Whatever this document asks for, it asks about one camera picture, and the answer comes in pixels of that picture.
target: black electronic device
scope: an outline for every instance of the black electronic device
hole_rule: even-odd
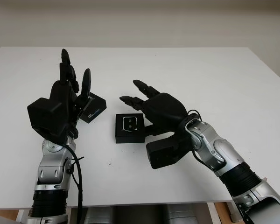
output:
[[[116,114],[116,143],[145,142],[145,127],[142,113]]]

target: robotic hand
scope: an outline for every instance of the robotic hand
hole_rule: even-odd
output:
[[[196,110],[190,110],[195,113],[189,115],[182,103],[171,95],[159,93],[139,80],[133,82],[149,99],[143,101],[129,96],[120,99],[134,109],[143,111],[153,123],[148,127],[151,134],[174,132],[166,139],[146,145],[152,168],[174,164],[192,151],[194,157],[226,185],[245,223],[280,224],[280,196],[250,170],[227,140],[202,121]]]

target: black box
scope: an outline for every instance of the black box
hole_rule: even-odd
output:
[[[90,97],[91,102],[80,117],[80,119],[87,123],[90,123],[107,108],[106,101],[103,98],[93,94],[92,92],[90,93]]]
[[[143,113],[116,114],[116,143],[145,142],[145,127]]]

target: floor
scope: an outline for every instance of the floor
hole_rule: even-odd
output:
[[[229,210],[227,204],[225,202],[215,203],[215,207],[217,209],[222,224],[233,224],[229,216]],[[140,219],[135,218],[139,212],[146,215],[142,216]],[[162,223],[158,219],[158,216],[160,216],[161,213],[160,208],[158,206],[152,206],[152,205],[140,206],[140,208],[137,209],[137,212],[135,209],[133,209],[132,206],[122,206],[120,209],[116,209],[115,213],[117,214],[118,217],[125,214],[124,224],[130,224],[130,223],[161,224]],[[17,214],[18,214],[18,210],[0,210],[0,216],[14,221],[17,218]]]

